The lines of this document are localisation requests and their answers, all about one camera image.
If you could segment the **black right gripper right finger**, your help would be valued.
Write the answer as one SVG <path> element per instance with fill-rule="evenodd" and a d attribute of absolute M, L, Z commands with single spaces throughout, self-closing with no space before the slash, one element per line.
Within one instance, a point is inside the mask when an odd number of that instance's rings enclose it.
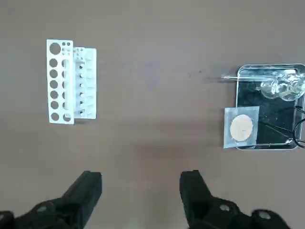
<path fill-rule="evenodd" d="M 271 210 L 255 209 L 248 216 L 234 202 L 213 196 L 198 170 L 181 173 L 179 190 L 190 229 L 290 228 Z"/>

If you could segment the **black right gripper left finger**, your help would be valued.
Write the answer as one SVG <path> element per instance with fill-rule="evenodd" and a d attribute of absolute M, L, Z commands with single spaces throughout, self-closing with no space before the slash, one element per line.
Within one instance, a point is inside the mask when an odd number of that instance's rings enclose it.
<path fill-rule="evenodd" d="M 102 194 L 102 174 L 84 171 L 59 198 L 35 205 L 16 217 L 0 212 L 2 229 L 83 229 Z"/>

